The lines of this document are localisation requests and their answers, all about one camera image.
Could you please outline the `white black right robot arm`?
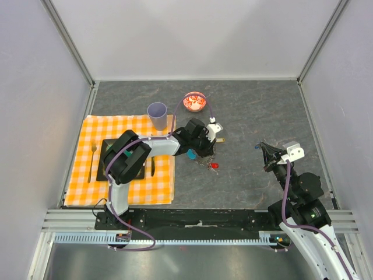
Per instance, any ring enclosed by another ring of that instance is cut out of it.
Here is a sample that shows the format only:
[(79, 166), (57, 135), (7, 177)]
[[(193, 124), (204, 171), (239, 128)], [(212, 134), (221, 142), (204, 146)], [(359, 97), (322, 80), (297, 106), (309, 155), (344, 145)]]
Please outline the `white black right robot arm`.
[(281, 229), (296, 246), (318, 279), (358, 279), (336, 237), (332, 220), (319, 200), (324, 192), (313, 173), (298, 175), (292, 152), (261, 144), (264, 170), (273, 172), (283, 189), (283, 198), (268, 207), (267, 223)]

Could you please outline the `blue keyring handle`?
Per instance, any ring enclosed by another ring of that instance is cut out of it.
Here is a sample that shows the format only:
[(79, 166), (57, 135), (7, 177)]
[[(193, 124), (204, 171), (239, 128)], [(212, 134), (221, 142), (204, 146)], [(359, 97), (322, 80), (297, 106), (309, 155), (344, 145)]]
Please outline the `blue keyring handle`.
[(186, 154), (191, 160), (195, 160), (197, 158), (197, 155), (192, 149), (189, 149)]

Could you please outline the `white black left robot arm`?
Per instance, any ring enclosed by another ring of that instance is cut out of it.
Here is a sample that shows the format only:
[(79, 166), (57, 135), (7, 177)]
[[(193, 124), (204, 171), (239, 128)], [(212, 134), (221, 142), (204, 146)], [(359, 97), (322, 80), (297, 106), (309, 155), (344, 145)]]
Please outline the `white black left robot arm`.
[(192, 149), (205, 158), (214, 154), (217, 134), (223, 126), (210, 119), (205, 125), (199, 119), (190, 119), (186, 126), (162, 136), (140, 136), (133, 130), (125, 131), (106, 151), (103, 157), (109, 191), (108, 223), (114, 229), (123, 229), (128, 223), (129, 186), (148, 158), (179, 156)]

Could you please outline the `metal chain keyring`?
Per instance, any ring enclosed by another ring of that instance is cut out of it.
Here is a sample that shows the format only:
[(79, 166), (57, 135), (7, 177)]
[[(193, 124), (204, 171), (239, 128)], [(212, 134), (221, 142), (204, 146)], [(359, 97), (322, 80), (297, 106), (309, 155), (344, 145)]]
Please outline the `metal chain keyring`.
[(215, 163), (214, 155), (205, 156), (205, 157), (197, 156), (195, 161), (197, 164), (201, 166), (205, 166), (207, 168), (210, 168), (211, 164)]

